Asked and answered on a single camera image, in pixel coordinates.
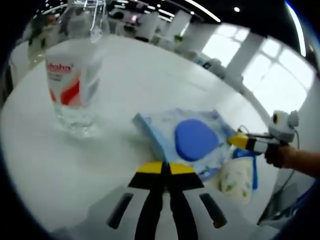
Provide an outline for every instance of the human hand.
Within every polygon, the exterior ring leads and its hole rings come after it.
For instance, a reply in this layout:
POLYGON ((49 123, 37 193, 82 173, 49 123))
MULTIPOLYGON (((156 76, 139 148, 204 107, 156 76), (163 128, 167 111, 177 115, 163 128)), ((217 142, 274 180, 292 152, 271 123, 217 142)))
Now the human hand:
POLYGON ((296 158, 296 152, 296 149, 289 145, 279 146, 271 150, 267 150, 267 152, 264 154, 264 157, 268 164, 271 164, 276 168, 290 169, 293 167, 293 162, 296 158))

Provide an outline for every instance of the desk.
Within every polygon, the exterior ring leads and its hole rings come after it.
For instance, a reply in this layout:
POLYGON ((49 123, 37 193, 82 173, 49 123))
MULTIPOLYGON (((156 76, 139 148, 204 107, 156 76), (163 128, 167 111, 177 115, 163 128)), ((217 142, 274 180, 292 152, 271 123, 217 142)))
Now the desk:
MULTIPOLYGON (((60 129, 51 104, 44 61, 13 90, 0 118, 8 173, 22 201, 48 231, 86 217, 88 207, 154 159, 131 120, 137 112, 171 108, 216 109, 234 128, 267 127, 243 96, 201 66, 131 38, 105 40, 101 110, 93 138, 73 139, 60 129)), ((257 222, 278 170, 257 159, 259 189, 242 208, 257 222)))

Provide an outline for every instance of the ceiling light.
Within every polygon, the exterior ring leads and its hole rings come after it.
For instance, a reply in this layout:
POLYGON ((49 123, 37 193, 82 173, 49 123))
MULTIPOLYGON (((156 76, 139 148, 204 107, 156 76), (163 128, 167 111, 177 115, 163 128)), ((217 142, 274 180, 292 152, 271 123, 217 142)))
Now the ceiling light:
POLYGON ((162 9, 159 9, 158 11, 159 11, 160 13, 167 14, 167 15, 169 15, 170 17, 174 17, 174 16, 175 16, 174 14, 172 14, 172 13, 170 13, 170 12, 168 12, 168 11, 162 10, 162 9))
POLYGON ((160 19, 162 19, 162 20, 165 20, 165 21, 168 21, 168 22, 172 22, 172 20, 171 20, 170 18, 167 18, 167 17, 165 17, 165 16, 159 15, 158 17, 159 17, 160 19))
POLYGON ((293 22, 294 22, 294 25, 296 28, 296 32, 298 34, 301 55, 305 57, 307 53, 306 53, 304 33, 302 31, 301 24, 299 22, 299 19, 296 15, 295 11, 290 7, 290 5, 287 2, 285 4, 291 14, 291 17, 293 19, 293 22))
POLYGON ((125 6, 122 6, 122 5, 114 5, 114 7, 117 9, 125 9, 126 8, 125 6))
POLYGON ((214 20, 216 20, 218 23, 221 22, 221 20, 214 15, 212 12, 210 12, 208 9, 204 8, 203 6, 201 6, 199 3, 196 3, 193 0, 185 0, 187 3, 192 4, 193 6, 195 6, 196 8, 200 9, 201 11, 203 11, 204 13, 208 14, 211 18, 213 18, 214 20))

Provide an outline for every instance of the red label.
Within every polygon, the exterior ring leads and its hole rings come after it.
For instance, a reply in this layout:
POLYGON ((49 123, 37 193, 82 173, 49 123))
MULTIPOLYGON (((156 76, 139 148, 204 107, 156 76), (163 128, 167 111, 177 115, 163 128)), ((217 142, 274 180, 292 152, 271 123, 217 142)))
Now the red label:
POLYGON ((63 74, 71 73, 71 66, 60 64, 47 63, 46 67, 49 71, 58 72, 63 74))

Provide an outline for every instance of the bottle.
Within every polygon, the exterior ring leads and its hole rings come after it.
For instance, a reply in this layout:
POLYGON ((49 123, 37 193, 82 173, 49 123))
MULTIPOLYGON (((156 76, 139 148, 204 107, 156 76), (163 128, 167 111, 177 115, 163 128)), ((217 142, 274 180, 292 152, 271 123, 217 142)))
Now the bottle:
POLYGON ((110 33, 105 0, 69 0, 45 51, 48 88, 59 122, 87 135, 97 116, 102 43, 110 33))

